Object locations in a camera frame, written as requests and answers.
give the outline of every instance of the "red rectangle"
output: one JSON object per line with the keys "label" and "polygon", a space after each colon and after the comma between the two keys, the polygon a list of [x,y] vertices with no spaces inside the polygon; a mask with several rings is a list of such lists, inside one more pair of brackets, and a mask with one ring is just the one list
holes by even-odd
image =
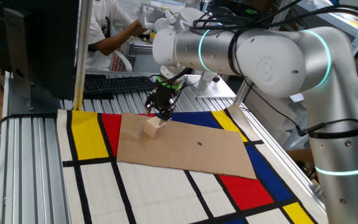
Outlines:
{"label": "red rectangle", "polygon": [[273,199],[259,180],[226,175],[220,175],[219,178],[240,210],[273,203]]}
{"label": "red rectangle", "polygon": [[102,114],[102,121],[104,130],[106,130],[107,137],[110,142],[112,153],[117,156],[118,151],[118,139],[119,130],[121,128],[121,114]]}

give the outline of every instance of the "robotic arm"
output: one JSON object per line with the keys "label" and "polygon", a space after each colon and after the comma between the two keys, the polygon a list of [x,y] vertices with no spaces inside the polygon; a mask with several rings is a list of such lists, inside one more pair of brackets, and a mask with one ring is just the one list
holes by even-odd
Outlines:
{"label": "robotic arm", "polygon": [[[186,72],[184,67],[226,75],[241,71],[263,92],[277,98],[302,93],[309,127],[337,121],[309,133],[328,220],[358,223],[358,123],[340,121],[358,120],[357,73],[346,35],[330,27],[302,32],[251,29],[230,50],[232,32],[196,34],[187,29],[186,24],[202,15],[195,11],[184,9],[175,29],[157,33],[153,56],[162,65],[160,85],[149,94],[146,108],[160,112],[169,108],[163,119],[170,118],[177,93],[164,88],[182,85],[172,77]],[[176,29],[177,24],[184,28]],[[229,62],[230,52],[236,58],[233,63]]]}
{"label": "robotic arm", "polygon": [[150,4],[142,2],[140,8],[135,8],[138,20],[145,29],[161,30],[166,29],[170,24],[176,22],[176,19],[168,9],[162,6],[162,3],[152,1]]}

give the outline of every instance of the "white shirt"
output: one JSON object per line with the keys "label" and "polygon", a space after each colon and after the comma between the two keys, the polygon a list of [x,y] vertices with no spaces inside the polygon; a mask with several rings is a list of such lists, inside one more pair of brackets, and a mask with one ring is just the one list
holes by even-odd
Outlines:
{"label": "white shirt", "polygon": [[[117,0],[94,0],[92,5],[91,25],[88,44],[95,44],[110,37],[110,30],[122,30],[134,22],[118,5]],[[100,51],[88,51],[86,69],[107,70],[111,55],[105,56]]]}

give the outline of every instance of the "mondrian pattern mat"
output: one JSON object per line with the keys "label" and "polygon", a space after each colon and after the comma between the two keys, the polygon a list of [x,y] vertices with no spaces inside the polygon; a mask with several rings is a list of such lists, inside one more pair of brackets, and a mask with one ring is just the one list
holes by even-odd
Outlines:
{"label": "mondrian pattern mat", "polygon": [[121,115],[59,111],[72,223],[328,223],[238,106],[172,120],[239,132],[257,180],[116,162]]}

